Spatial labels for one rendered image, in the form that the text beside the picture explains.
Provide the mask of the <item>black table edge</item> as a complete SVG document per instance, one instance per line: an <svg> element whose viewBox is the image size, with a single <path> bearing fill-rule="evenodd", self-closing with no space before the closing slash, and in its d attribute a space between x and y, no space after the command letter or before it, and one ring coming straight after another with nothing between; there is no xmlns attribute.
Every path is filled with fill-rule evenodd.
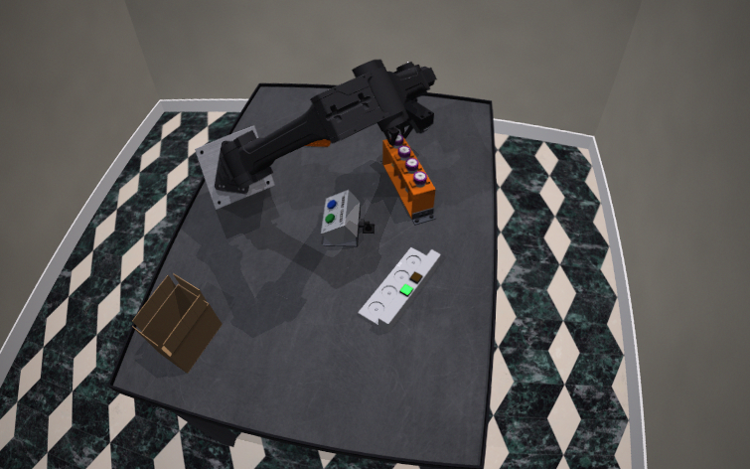
<svg viewBox="0 0 750 469"><path fill-rule="evenodd" d="M255 91L253 92L253 94L251 95L251 97L249 98L249 100L247 101L246 105L244 106L244 108L240 112L239 116L237 117L236 121L234 122L234 124L232 125L231 129L229 130L229 132L228 132L228 134L226 136L232 134L232 132L235 129L236 125L238 124L239 120L243 116L244 112L248 108L249 104L251 103L251 101L253 100L254 96L256 95L256 93L258 92L258 90L260 89L261 86L332 88L335 85L332 85L332 84L307 84L307 83L259 83L258 86L257 86L257 88L255 89ZM149 402L152 402L152 403L155 403L155 404L158 404L158 405L170 408L170 409L174 409L174 410L180 411L182 413L185 413L185 414L188 414L188 415L191 415L191 416L195 416L195 417L198 417L198 418L201 418L201 419L205 419L205 420L208 420L208 421L211 421L211 422L215 422L215 423L222 424L222 425L225 425L225 426L229 426L229 427L232 427L232 428L240 429L240 430L243 430L243 431L247 431L247 432L251 432L251 433L255 433L255 434L259 434L259 435L263 435L263 436L267 436L267 437L271 437L271 438L275 438L275 439L279 439L279 440L283 440L283 441L297 443L297 444L301 444L301 445L306 445L306 446L311 446L311 447L316 447L316 448L321 448L321 449L326 449L326 450L331 450L331 451L336 451L336 452L342 452L342 453L347 453L347 454L353 454L353 455L359 455L359 456L365 456L365 457L371 457L371 458L378 458L378 459L384 459L384 460L399 461L399 462L416 463L416 464L424 464L424 465L434 465L434 466L444 466L444 467L468 468L468 469L484 469L485 455L486 455L486 445L487 445L487 435L488 435L488 424L489 424L489 413L490 413L492 376L493 376L493 362L494 362L495 329L496 329L496 307L497 307L497 272L498 272L497 173L496 173L496 151L495 151L495 133L494 133L493 104L492 104L491 100L484 100L484 99L479 99L479 98L464 97L464 96L449 95L449 94L441 94L441 93L428 92L427 94L425 94L425 96L434 96L434 97L442 97L442 98L450 98L450 99L458 99L458 100L466 100L466 101L486 103L486 104L490 104L490 108L491 108L491 118L492 118L491 119L491 124L492 124L492 135L493 135L492 136L492 143L493 143L493 166L494 166L494 206L495 206L494 294L493 294L493 318L492 318L492 336L491 336L491 352L490 352L489 379L488 379L486 414L485 414L485 424L484 424L484 434L483 434L483 444L482 444L482 454L481 454L481 463L480 463L480 466L478 466L478 465L464 465L464 464L431 462L431 461L422 461L422 460L413 460L413 459L397 458L397 457L390 457L390 456L382 456L382 455L369 454L369 453L364 453L364 452L358 452L358 451L340 449L340 448L329 447L329 446L324 446L324 445L309 443L309 442L305 442L305 441L295 440L295 439L291 439L291 438L286 438L286 437L282 437L282 436L278 436L278 435L274 435L274 434L269 434L269 433L265 433L265 432L253 430L253 429L250 429L250 428L238 426L238 425L235 425L235 424L227 423L227 422L220 421L220 420L217 420L217 419L213 419L213 418L210 418L210 417L206 417L206 416L203 416L203 415L200 415L200 414L196 414L196 413L184 410L184 409L180 409L180 408L177 408L175 406L172 406L172 405L169 405L169 404L166 404L166 403L163 403L163 402L160 402L160 401L157 401L157 400L154 400L154 399L151 399L151 398L148 398L148 397L145 397L145 396L133 393L131 391L126 391L126 390L120 389L118 387L115 387L113 385L114 381L116 379L116 376L118 374L119 368L121 366L121 363L123 361L123 358L125 356L127 348L129 346L129 343L130 343L131 338L132 338L132 336L134 334L134 331L135 331L135 329L133 327L136 328L136 325L134 323L132 324L133 327L131 326L131 328L130 328L130 331L129 331L128 336L127 336L127 338L125 340L125 343L123 345L123 348L121 350L121 353L119 355L119 358L117 360L117 363L115 365L115 368L113 370L113 373L111 375L111 378L110 378L109 383L108 383L107 386L109 388L111 388L111 389L116 390L116 391L121 391L121 392L127 393L129 395L132 395L132 396L135 396L135 397L147 400ZM160 273L160 271L162 269L162 266L163 266L163 264L164 264L164 262L165 262L165 260L166 260L166 258L168 256L168 253L169 253L169 251L170 251L170 249L171 249L171 247L172 247L172 245L173 245L173 243L174 243L174 241L175 241L175 239L177 237L177 234L178 234L178 232L179 232L179 230L180 230L180 228L181 228L181 226L182 226L182 224L183 224L183 222L184 222L184 220L185 220L185 218L186 218L186 216L187 216L187 214L188 214L188 212L189 212L189 210L190 210L193 202L196 200L196 198L197 198L197 196L198 196L198 194L199 194L199 192L200 192L200 190L201 190L204 182L205 182L205 177L203 176L200 184L198 185L198 187L197 187L197 189L196 189L196 191L195 191L192 199L190 200L190 202L189 202L186 210L184 211L184 213L183 213L183 215L182 215L182 217L181 217L181 219L180 219L180 221L179 221L179 223L178 223L178 225L177 225L177 227L176 227L176 229L175 229L175 231L174 231L174 233L173 233L173 235L172 235L172 237L171 237L171 239L170 239L170 241L169 241L169 243L167 245L167 248L166 248L166 250L165 250L165 252L164 252L164 254L163 254L163 256L162 256L162 258L161 258L161 260L159 262L159 265L158 265L158 267L157 267L157 269L156 269L156 271L155 271L155 273L153 275L153 278L152 278L152 280L151 280L151 282L149 284L149 287L148 287L148 289L147 289L147 291L145 293L145 296L144 296L144 298L143 298L143 300L141 302L141 305L140 305L140 307L138 309L138 312L141 310L141 308L147 302L147 300L148 300L148 298L150 296L150 293L151 293L151 291L153 289L153 286L154 286L154 284L155 284L155 282L157 280L157 277L158 277L158 275L159 275L159 273ZM138 312L137 312L137 314L138 314Z"/></svg>

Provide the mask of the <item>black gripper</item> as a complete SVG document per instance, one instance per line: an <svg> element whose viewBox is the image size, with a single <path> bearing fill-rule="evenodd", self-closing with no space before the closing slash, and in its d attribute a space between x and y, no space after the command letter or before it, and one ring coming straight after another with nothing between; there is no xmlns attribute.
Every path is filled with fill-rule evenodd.
<svg viewBox="0 0 750 469"><path fill-rule="evenodd" d="M408 126L408 125L409 125L409 126ZM404 132L404 127L406 127L406 126L408 126L408 128L407 128L406 132ZM397 129L396 129L395 127L396 127ZM385 130L385 131L383 131L383 133L384 133L384 135L385 135L385 137L386 137L386 139L387 139L388 143L389 143L389 144L390 144L391 146L393 146L393 145L394 145L394 143L395 143L395 140L396 140L396 138L397 138L397 136L398 136L398 133L399 133L399 130L398 130L398 129L400 129L401 135L402 135L402 136L403 136L403 138L405 138L405 139L406 139L406 137L408 136L408 134L409 134L409 133L411 132L411 130L413 129L413 127L412 127L412 125L410 124L410 122L408 121L408 119L406 119L406 120L405 120L404 122L400 123L399 125L397 125L397 126L395 126L395 127L392 127L392 128L390 128L390 129L388 129L388 130ZM391 140L390 140L390 137L389 137L389 134L388 134L388 133L389 133L389 134L391 135Z"/></svg>

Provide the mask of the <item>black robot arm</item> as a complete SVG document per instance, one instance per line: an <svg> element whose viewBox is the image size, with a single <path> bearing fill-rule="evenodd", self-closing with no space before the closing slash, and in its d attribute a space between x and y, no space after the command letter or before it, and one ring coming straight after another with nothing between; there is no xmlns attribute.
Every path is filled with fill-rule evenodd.
<svg viewBox="0 0 750 469"><path fill-rule="evenodd" d="M315 141L333 144L376 123L385 131L408 118L416 133L428 130L434 112L417 97L437 80L433 69L412 62L396 69L388 72L382 60L364 63L352 69L356 78L310 98L313 104L303 115L266 137L256 138L251 130L223 141L216 190L246 194L249 185L273 173L276 159Z"/></svg>

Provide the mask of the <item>brown cardboard box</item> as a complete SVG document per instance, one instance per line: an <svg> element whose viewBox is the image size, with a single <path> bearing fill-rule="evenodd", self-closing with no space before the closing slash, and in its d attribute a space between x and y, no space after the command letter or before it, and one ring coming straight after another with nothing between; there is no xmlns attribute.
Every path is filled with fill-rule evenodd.
<svg viewBox="0 0 750 469"><path fill-rule="evenodd" d="M132 327L158 353L188 373L222 322L200 289L173 275L180 285L167 275L132 320L142 332Z"/></svg>

